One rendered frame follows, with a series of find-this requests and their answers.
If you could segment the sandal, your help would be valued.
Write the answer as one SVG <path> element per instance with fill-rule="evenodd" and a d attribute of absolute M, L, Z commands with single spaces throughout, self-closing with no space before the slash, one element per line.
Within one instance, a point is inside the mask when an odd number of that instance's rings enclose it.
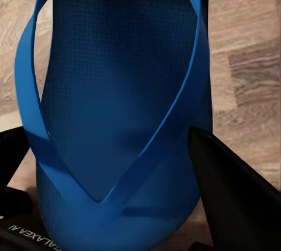
<path fill-rule="evenodd" d="M 150 251 L 201 195 L 187 139 L 213 133 L 208 0 L 53 0 L 42 99 L 36 0 L 15 56 L 44 227 L 62 251 Z"/>

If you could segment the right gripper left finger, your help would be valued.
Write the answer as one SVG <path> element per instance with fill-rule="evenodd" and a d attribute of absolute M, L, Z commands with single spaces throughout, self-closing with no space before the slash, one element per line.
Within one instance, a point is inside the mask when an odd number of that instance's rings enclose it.
<path fill-rule="evenodd" d="M 23 126 L 0 132 L 0 196 L 29 149 Z"/>

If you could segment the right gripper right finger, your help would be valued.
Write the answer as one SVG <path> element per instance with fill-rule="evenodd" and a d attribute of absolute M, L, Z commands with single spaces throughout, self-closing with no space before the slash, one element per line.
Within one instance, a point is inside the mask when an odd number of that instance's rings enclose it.
<path fill-rule="evenodd" d="M 281 193 L 205 129 L 187 148 L 215 251 L 281 251 Z"/>

